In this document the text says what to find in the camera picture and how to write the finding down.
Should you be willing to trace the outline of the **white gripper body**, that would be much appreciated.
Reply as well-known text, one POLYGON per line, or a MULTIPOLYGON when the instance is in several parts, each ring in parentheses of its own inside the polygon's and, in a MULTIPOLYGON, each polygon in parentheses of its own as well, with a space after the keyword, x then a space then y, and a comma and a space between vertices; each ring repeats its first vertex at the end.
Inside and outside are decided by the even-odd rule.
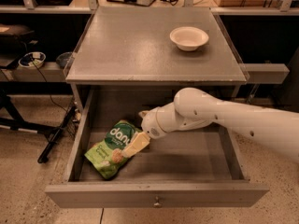
POLYGON ((152 139, 158 139, 166 136, 166 132, 160 127, 158 123, 158 110, 158 107, 151 109, 147 116, 144 117, 141 121, 142 131, 152 139))

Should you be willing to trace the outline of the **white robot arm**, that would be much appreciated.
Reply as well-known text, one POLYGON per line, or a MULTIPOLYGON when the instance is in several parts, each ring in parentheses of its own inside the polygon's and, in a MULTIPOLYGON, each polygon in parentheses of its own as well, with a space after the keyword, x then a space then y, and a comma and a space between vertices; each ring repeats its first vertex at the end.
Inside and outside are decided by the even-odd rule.
POLYGON ((299 162, 299 114, 223 101, 196 88, 177 92, 172 103, 142 111, 141 128, 121 152, 130 158, 152 139, 173 131, 188 131, 217 123, 277 153, 299 162))

